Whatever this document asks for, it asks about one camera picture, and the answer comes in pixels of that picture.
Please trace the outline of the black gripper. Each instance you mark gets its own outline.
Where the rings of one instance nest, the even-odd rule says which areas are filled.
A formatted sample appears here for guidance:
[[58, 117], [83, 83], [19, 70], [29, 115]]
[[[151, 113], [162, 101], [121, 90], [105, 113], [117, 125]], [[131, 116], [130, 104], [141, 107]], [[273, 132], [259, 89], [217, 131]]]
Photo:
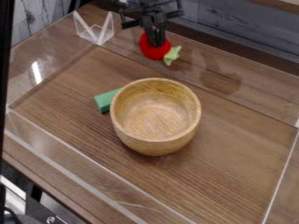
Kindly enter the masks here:
[[[165, 11], [162, 6], [170, 3], [177, 3], [177, 10]], [[127, 14], [131, 13], [139, 13], [141, 17], [127, 20]], [[139, 0], [139, 5], [121, 9], [119, 15], [122, 28], [143, 27], [151, 46], [158, 47], [165, 44], [165, 22], [169, 18], [178, 18], [183, 15], [183, 2], [182, 0]]]

